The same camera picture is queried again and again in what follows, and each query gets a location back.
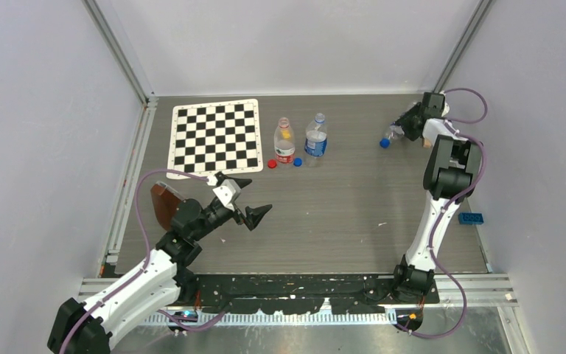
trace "water bottle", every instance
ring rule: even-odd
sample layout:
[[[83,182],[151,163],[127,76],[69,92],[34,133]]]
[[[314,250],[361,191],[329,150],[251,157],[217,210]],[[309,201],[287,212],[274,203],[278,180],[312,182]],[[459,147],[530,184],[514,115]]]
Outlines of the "water bottle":
[[[315,115],[307,126],[304,142],[305,164],[309,167],[318,165],[326,151],[326,117],[322,113]]]
[[[405,132],[402,130],[402,127],[400,125],[396,125],[395,122],[391,123],[383,134],[380,145],[383,149],[389,148],[392,141],[398,140],[403,136],[405,136]]]
[[[288,118],[279,119],[279,126],[274,131],[274,153],[276,162],[281,166],[291,166],[294,162],[294,131]]]

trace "blue lego brick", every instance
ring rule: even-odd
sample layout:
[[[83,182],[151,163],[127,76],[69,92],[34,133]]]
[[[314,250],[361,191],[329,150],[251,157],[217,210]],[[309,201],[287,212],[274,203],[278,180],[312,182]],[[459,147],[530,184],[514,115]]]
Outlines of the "blue lego brick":
[[[459,214],[459,223],[461,225],[481,225],[483,223],[483,214],[479,212],[462,212]]]

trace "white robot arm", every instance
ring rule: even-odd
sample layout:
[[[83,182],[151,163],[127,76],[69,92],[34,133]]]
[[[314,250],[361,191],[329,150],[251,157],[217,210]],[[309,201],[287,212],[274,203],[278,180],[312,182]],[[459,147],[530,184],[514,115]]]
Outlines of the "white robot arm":
[[[235,201],[241,189],[251,183],[250,179],[217,173],[210,176],[207,183],[214,187],[214,200],[205,208],[194,199],[180,202],[171,220],[171,230],[150,251],[146,268],[146,262],[142,261],[85,302],[71,298],[60,306],[48,342],[53,353],[60,352],[75,323],[91,310],[75,330],[66,353],[107,354],[151,313],[177,300],[191,299],[197,284],[187,266],[202,250],[197,241],[232,218],[238,225],[245,224],[253,230],[272,208],[272,205],[264,205],[255,209],[246,207],[246,214],[240,211]],[[129,282],[139,272],[140,275]],[[117,288],[121,290],[103,302],[107,294]]]
[[[472,191],[452,204],[448,202],[474,182],[481,166],[480,148],[460,136],[452,123],[433,118],[446,111],[444,95],[427,92],[420,103],[396,121],[407,138],[423,137],[425,145],[433,147],[422,183],[427,190],[424,214],[413,244],[394,269],[391,293],[402,302],[419,302],[433,287],[436,264],[430,250],[438,253],[450,220]]]

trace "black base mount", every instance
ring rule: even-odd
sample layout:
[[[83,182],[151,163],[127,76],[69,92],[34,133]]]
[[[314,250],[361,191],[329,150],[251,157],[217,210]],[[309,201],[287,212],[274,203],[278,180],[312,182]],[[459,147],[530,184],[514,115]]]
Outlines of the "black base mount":
[[[60,352],[62,343],[71,328],[85,314],[84,306],[84,302],[79,303],[73,298],[68,299],[60,306],[51,329],[49,342],[46,344],[54,354]],[[65,353],[109,354],[111,332],[105,333],[105,329],[101,326],[101,321],[101,319],[95,319],[91,316],[85,319],[68,343]]]
[[[420,303],[435,289],[434,278],[434,271],[416,269],[413,265],[407,264],[406,256],[403,255],[400,264],[394,269],[391,294],[400,302]]]

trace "black and white checkerboard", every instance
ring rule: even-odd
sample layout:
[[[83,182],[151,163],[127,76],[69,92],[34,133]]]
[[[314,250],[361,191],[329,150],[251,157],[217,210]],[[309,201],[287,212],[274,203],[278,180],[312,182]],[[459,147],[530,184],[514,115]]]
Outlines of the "black and white checkerboard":
[[[171,128],[169,169],[196,176],[263,169],[257,100],[178,105]]]

